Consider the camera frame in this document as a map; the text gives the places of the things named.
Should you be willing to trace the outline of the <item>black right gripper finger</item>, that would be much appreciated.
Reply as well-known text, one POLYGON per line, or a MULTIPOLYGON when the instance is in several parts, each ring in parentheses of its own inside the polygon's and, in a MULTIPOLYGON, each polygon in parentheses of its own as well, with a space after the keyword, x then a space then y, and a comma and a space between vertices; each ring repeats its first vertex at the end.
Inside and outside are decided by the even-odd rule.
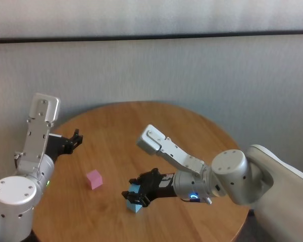
POLYGON ((156 185, 158 185, 158 177, 159 169, 153 168, 151 171, 140 174, 138 178, 131 178, 129 180, 129 183, 146 187, 155 187, 156 185))
POLYGON ((142 207, 149 206, 148 193, 135 193, 130 191, 123 191, 121 194, 131 204, 141 205, 142 207))

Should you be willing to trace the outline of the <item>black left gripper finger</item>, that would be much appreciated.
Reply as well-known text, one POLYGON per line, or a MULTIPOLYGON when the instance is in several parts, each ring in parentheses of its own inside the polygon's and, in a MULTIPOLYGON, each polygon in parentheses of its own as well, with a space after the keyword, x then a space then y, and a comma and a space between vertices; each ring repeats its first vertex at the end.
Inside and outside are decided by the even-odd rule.
POLYGON ((80 140, 79 129, 75 129, 73 136, 69 139, 70 143, 77 143, 80 140))
POLYGON ((82 135, 74 135, 67 143, 67 154, 72 154, 73 151, 83 142, 82 135))

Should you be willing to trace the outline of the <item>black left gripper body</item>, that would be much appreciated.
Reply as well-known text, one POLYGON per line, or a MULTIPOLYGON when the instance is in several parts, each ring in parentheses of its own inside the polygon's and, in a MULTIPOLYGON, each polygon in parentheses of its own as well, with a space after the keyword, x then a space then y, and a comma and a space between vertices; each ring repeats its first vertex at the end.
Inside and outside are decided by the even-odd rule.
POLYGON ((50 134, 45 154, 55 163, 59 156, 73 152, 73 141, 69 138, 50 134))

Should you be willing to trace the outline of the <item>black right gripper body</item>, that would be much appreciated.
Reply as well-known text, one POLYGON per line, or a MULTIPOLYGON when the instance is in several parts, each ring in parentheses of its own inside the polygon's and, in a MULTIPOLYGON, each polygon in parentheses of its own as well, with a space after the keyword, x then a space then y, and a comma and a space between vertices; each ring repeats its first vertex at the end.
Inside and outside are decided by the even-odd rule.
POLYGON ((174 174, 175 173, 160 173, 158 185, 155 187, 140 186, 140 193, 148 193, 148 198, 153 201, 158 198, 176 197, 174 191, 174 174))

